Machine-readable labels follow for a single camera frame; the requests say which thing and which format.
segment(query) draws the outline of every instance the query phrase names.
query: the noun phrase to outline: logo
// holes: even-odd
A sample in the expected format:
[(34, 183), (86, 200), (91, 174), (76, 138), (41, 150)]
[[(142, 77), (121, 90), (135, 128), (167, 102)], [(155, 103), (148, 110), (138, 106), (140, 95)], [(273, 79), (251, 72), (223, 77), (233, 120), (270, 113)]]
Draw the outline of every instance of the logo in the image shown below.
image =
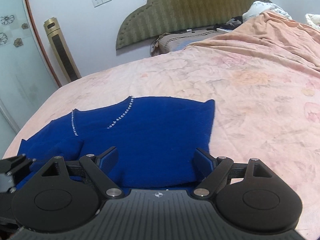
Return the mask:
[(157, 192), (156, 194), (155, 194), (155, 196), (156, 197), (158, 197), (158, 198), (161, 198), (162, 196), (164, 196), (161, 192)]

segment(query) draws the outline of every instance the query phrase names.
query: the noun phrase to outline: gold tower fan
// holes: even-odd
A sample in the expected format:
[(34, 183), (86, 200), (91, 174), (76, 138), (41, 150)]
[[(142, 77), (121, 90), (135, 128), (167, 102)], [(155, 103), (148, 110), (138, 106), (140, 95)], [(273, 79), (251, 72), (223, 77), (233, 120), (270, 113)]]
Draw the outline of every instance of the gold tower fan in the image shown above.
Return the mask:
[(59, 65), (69, 82), (81, 78), (79, 70), (71, 56), (70, 50), (63, 37), (59, 23), (55, 17), (44, 22), (44, 28), (47, 33), (53, 52), (59, 62)]

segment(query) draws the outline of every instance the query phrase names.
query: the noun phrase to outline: quilted headboard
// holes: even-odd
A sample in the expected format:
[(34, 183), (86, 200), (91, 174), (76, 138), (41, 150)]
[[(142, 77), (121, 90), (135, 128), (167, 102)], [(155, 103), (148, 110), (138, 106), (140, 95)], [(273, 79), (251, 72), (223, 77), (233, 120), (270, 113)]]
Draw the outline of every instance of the quilted headboard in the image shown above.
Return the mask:
[(257, 0), (148, 0), (122, 23), (116, 49), (166, 32), (225, 23), (244, 14), (254, 1)]

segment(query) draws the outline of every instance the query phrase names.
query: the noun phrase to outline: peach blanket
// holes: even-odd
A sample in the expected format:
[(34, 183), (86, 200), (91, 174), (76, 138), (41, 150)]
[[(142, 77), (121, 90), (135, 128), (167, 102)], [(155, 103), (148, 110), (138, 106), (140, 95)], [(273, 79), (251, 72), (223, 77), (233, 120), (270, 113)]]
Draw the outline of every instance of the peach blanket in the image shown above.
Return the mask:
[(320, 33), (269, 11), (235, 31), (95, 73), (56, 91), (18, 133), (17, 154), (51, 120), (128, 95), (214, 99), (213, 156), (260, 158), (301, 197), (297, 231), (320, 236)]

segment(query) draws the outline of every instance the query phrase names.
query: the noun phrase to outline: circular cover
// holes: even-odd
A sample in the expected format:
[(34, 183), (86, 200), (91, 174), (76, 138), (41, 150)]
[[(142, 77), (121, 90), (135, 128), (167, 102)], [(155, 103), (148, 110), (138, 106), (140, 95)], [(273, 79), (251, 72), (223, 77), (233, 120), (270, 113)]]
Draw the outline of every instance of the circular cover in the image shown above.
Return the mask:
[(270, 178), (226, 186), (216, 197), (216, 207), (227, 221), (255, 233), (293, 229), (302, 211), (299, 196), (285, 183), (273, 183)]
[(61, 232), (94, 216), (99, 199), (89, 186), (71, 179), (62, 183), (54, 176), (46, 181), (29, 181), (13, 198), (12, 213), (20, 225), (38, 232)]

